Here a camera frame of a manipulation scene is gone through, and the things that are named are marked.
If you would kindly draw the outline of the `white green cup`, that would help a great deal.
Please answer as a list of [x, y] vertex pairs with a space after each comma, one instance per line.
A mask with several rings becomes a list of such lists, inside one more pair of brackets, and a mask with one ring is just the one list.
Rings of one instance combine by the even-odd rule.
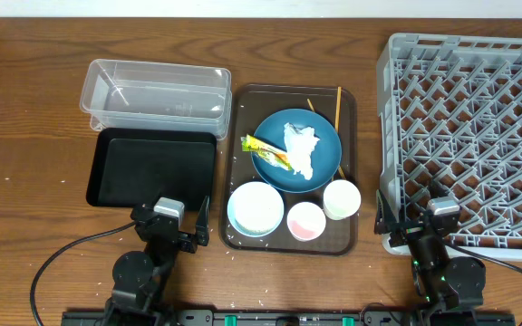
[[324, 213], [332, 220], [342, 220], [353, 216], [359, 210], [361, 203], [361, 193], [350, 181], [343, 179], [332, 181], [324, 190]]

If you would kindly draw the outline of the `light blue rice bowl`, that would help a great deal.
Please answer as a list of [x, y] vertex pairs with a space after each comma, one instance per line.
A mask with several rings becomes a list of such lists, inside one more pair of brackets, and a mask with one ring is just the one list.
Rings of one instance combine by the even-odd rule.
[[252, 181], [239, 186], [227, 202], [229, 223], [247, 237], [263, 237], [282, 222], [285, 204], [279, 192], [264, 182]]

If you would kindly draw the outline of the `pink cup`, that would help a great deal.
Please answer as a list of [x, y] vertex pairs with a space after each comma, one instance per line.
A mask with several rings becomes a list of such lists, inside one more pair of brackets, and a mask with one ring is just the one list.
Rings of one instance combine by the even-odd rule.
[[318, 238], [325, 230], [326, 217], [323, 210], [311, 202], [301, 202], [291, 207], [286, 217], [292, 236], [301, 242]]

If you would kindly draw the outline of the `yellow green snack wrapper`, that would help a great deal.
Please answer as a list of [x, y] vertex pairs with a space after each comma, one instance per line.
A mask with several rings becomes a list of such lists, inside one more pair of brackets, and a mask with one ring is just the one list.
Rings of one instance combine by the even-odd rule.
[[254, 153], [273, 167], [282, 168], [284, 170], [292, 169], [285, 151], [265, 143], [261, 139], [246, 135], [241, 138], [241, 148], [244, 152]]

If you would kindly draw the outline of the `blue plate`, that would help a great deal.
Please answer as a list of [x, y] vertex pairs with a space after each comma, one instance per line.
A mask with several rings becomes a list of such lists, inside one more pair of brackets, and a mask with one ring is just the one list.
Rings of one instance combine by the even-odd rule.
[[279, 149], [285, 149], [285, 124], [297, 129], [312, 127], [319, 138], [311, 153], [314, 171], [307, 180], [293, 170], [273, 167], [257, 155], [252, 161], [257, 174], [271, 186], [288, 193], [307, 193], [325, 185], [335, 175], [342, 159], [342, 143], [334, 126], [322, 115], [304, 109], [280, 110], [267, 117], [256, 129], [254, 136]]

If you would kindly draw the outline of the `white napkin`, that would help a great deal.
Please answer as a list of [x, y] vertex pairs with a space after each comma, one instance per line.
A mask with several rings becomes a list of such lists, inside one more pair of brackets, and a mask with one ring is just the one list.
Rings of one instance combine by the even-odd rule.
[[295, 174], [301, 174], [305, 180], [313, 177], [311, 155], [319, 140], [313, 127], [298, 129], [291, 123], [284, 125], [284, 142], [289, 165]]

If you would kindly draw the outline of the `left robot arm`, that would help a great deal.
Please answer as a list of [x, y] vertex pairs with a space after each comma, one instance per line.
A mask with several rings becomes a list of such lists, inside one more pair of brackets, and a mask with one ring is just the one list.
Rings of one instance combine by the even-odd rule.
[[174, 310], [162, 308], [160, 301], [178, 253], [194, 254], [208, 244], [209, 205], [209, 197], [204, 197], [193, 234], [179, 229], [185, 211], [179, 201], [161, 197], [133, 208], [130, 218], [146, 246], [141, 251], [123, 254], [114, 264], [114, 286], [101, 326], [178, 323]]

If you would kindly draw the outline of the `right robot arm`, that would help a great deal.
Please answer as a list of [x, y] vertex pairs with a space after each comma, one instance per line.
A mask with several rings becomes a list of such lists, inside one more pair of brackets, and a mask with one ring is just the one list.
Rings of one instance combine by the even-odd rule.
[[476, 325], [473, 309], [483, 303], [486, 267], [477, 258], [450, 257], [446, 235], [454, 231], [460, 206], [450, 197], [437, 197], [419, 216], [400, 222], [382, 191], [376, 192], [374, 232], [406, 245], [418, 294], [427, 302], [402, 315], [401, 325]]

